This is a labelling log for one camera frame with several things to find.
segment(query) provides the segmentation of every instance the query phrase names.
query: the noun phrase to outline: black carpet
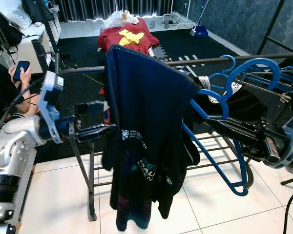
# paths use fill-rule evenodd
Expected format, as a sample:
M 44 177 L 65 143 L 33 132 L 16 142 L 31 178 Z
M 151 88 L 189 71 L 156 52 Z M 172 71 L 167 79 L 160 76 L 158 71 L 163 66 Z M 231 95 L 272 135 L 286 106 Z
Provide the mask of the black carpet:
M 216 58 L 221 55 L 237 55 L 210 37 L 192 37 L 189 34 L 189 29 L 161 31 L 152 34 L 159 39 L 168 57 L 172 58 L 173 61 L 178 60 L 178 57 L 185 59 L 184 56 L 193 59 L 192 55 L 196 55 L 199 59 Z M 97 51 L 97 38 L 98 37 L 86 37 L 59 40 L 60 53 L 70 54 L 69 58 L 63 59 L 65 65 L 69 67 L 104 65 L 104 53 L 102 50 Z M 191 68 L 198 76 L 209 76 L 229 68 L 230 66 L 231 62 L 223 62 L 218 64 L 197 65 Z M 82 74 L 70 75 L 64 78 L 64 92 L 59 102 L 59 109 L 63 116 L 72 113 L 73 104 L 92 100 L 102 100 L 102 97 L 98 95 L 102 85 L 95 82 L 93 79 L 103 83 L 104 74 L 87 73 L 86 75 L 91 78 Z M 261 97 L 262 101 L 268 105 L 269 112 L 267 117 L 275 120 L 284 106 L 278 100 L 278 97 L 253 88 L 248 89 L 258 97 Z M 102 113 L 97 113 L 95 116 L 86 116 L 82 119 L 82 122 L 84 127 L 100 123 L 102 122 Z M 208 127 L 206 125 L 196 124 L 193 132 L 197 134 L 206 132 L 207 130 Z M 95 142 L 95 149 L 97 152 L 102 151 L 104 146 L 104 139 L 99 139 Z M 89 153 L 89 146 L 87 143 L 79 143 L 78 147 L 81 155 Z M 57 145 L 50 141 L 44 146 L 37 147 L 37 151 L 36 163 L 74 156 L 68 142 Z

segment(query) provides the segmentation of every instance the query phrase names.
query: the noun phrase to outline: white tile floor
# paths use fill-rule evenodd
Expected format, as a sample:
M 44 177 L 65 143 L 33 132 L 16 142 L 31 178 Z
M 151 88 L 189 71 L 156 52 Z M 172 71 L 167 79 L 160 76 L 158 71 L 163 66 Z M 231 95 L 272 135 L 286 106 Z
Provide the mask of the white tile floor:
M 202 140 L 206 148 L 226 146 L 217 138 Z M 212 151 L 220 162 L 234 159 L 229 149 Z M 82 156 L 88 170 L 89 155 Z M 100 166 L 101 155 L 95 157 Z M 201 154 L 200 165 L 208 164 Z M 238 181 L 238 164 L 221 168 L 231 181 Z M 274 170 L 262 163 L 251 163 L 254 184 L 245 197 L 227 187 L 213 167 L 189 170 L 180 192 L 174 197 L 168 219 L 161 218 L 158 203 L 152 204 L 149 227 L 138 228 L 129 221 L 128 234 L 266 234 L 282 233 L 285 205 L 293 194 L 293 183 L 281 186 L 280 181 L 293 176 L 285 170 Z M 112 172 L 95 171 L 95 183 L 112 180 Z M 22 216 L 20 234 L 115 234 L 116 211 L 109 205 L 111 186 L 95 188 L 97 221 L 90 222 L 87 187 L 74 157 L 36 165 Z M 293 204 L 288 219 L 288 234 L 293 234 Z

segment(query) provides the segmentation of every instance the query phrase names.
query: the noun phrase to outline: hand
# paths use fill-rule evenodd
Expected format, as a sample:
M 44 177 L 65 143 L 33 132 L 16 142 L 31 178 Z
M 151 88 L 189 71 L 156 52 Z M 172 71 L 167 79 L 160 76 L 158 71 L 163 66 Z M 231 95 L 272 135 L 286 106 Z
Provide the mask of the hand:
M 15 69 L 14 67 L 11 67 L 11 68 L 9 69 L 9 74 L 10 74 L 10 76 L 11 76 L 11 81 L 12 81 L 13 84 L 15 83 L 15 81 L 13 80 L 13 76 L 14 76 L 15 70 L 16 70 L 16 69 Z
M 27 69 L 26 72 L 24 72 L 24 68 L 21 67 L 21 74 L 20 74 L 20 80 L 22 84 L 28 85 L 31 80 L 31 74 L 30 74 L 30 68 Z

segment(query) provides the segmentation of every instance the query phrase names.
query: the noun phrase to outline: black backpack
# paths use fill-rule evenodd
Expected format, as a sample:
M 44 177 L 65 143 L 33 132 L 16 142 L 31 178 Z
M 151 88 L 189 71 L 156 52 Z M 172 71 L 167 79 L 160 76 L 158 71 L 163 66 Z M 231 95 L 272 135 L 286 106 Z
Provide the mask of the black backpack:
M 22 36 L 23 33 L 16 27 L 11 26 L 5 16 L 0 13 L 0 39 L 9 55 L 17 52 L 10 52 L 10 47 L 15 46 L 16 50 L 18 50 L 17 45 L 20 44 Z
M 23 6 L 24 11 L 30 16 L 33 23 L 43 22 L 43 18 L 41 16 L 39 7 L 37 5 L 37 1 L 41 1 L 41 0 L 21 0 L 21 4 Z M 47 21 L 53 20 L 53 15 L 49 11 L 49 9 L 46 8 L 44 4 L 42 5 L 43 5 L 44 14 L 46 16 L 46 20 Z

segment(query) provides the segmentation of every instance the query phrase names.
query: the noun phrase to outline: clothes drying rack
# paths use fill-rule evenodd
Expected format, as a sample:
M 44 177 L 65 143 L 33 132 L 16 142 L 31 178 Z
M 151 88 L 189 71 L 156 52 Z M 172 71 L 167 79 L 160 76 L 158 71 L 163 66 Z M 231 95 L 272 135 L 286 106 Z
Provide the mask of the clothes drying rack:
M 270 55 L 254 55 L 254 56 L 237 56 L 237 57 L 233 57 L 233 58 L 236 61 L 247 61 L 247 60 L 255 59 L 255 58 L 285 59 L 285 58 L 293 58 L 293 53 L 280 54 L 280 55 L 270 54 Z M 212 64 L 212 63 L 220 63 L 220 62 L 228 62 L 228 61 L 231 61 L 231 59 L 228 57 L 223 57 L 223 58 L 205 58 L 205 59 L 197 59 L 197 60 L 172 61 L 172 62 L 167 62 L 166 64 L 169 66 L 182 66 L 182 65 L 193 65 L 193 64 Z M 60 71 L 60 64 L 61 63 L 62 63 L 62 61 L 61 61 L 60 55 L 57 53 L 56 54 L 56 62 L 55 62 L 55 71 L 56 71 L 57 75 L 62 78 L 65 78 L 65 76 L 67 76 L 69 74 L 85 73 L 85 72 L 104 72 L 105 71 L 104 66 L 72 68 L 72 69 L 65 69 L 65 70 Z M 230 139 L 228 139 L 225 136 L 221 136 L 221 135 L 208 136 L 208 137 L 199 138 L 197 140 L 200 141 L 203 139 L 215 139 L 217 137 L 222 137 L 228 146 L 208 149 L 208 150 L 206 150 L 207 152 L 216 151 L 216 150 L 223 150 L 223 149 L 231 149 L 232 152 L 236 156 L 238 155 L 234 144 L 231 142 Z M 97 220 L 97 216 L 96 216 L 95 208 L 94 208 L 94 187 L 109 185 L 112 182 L 94 184 L 94 171 L 103 169 L 103 167 L 96 167 L 96 168 L 94 167 L 94 157 L 102 154 L 102 152 L 98 152 L 98 153 L 95 152 L 94 142 L 89 141 L 89 147 L 90 147 L 89 176 L 87 175 L 87 173 L 85 171 L 85 168 L 84 168 L 76 141 L 71 140 L 71 145 L 72 145 L 73 151 L 75 153 L 78 164 L 81 168 L 82 174 L 84 176 L 85 182 L 88 187 L 88 193 L 89 193 L 88 207 L 89 207 L 90 219 L 91 219 L 91 221 L 95 221 L 95 220 Z M 227 164 L 227 163 L 234 163 L 234 162 L 238 162 L 238 161 L 239 161 L 239 159 L 237 158 L 237 159 L 217 162 L 216 164 L 218 166 L 218 165 Z M 249 161 L 250 161 L 250 159 L 247 159 L 245 162 L 246 172 L 247 172 L 248 178 L 247 178 L 247 183 L 244 184 L 244 186 L 243 186 L 244 189 L 248 189 L 249 187 L 251 187 L 251 185 L 253 183 L 253 174 L 252 174 L 252 171 L 248 165 Z M 210 167 L 210 166 L 215 166 L 215 165 L 211 163 L 211 164 L 206 164 L 206 165 L 191 166 L 191 167 L 188 167 L 188 170 Z

